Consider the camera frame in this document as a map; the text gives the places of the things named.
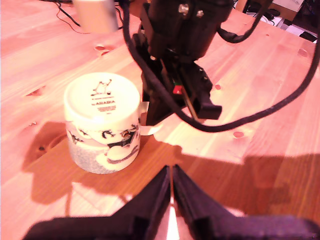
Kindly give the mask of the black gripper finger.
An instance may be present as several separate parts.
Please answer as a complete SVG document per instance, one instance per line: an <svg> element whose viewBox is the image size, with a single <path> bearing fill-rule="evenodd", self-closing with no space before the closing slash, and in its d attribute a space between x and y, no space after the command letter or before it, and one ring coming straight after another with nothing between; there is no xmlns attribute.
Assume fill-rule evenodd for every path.
<svg viewBox="0 0 320 240"><path fill-rule="evenodd" d="M116 240L153 240L170 201L170 168L158 174L112 216Z"/></svg>
<svg viewBox="0 0 320 240"><path fill-rule="evenodd" d="M148 102L148 110L146 113L146 125L156 125L156 109L154 106L155 97L154 97L154 89L148 81L146 74L142 74L142 100L144 102Z"/></svg>
<svg viewBox="0 0 320 240"><path fill-rule="evenodd" d="M151 124L158 124L173 113L174 111L161 97L157 95L151 97Z"/></svg>
<svg viewBox="0 0 320 240"><path fill-rule="evenodd" d="M230 223L236 219L174 165L173 191L178 209L195 240L235 240Z"/></svg>

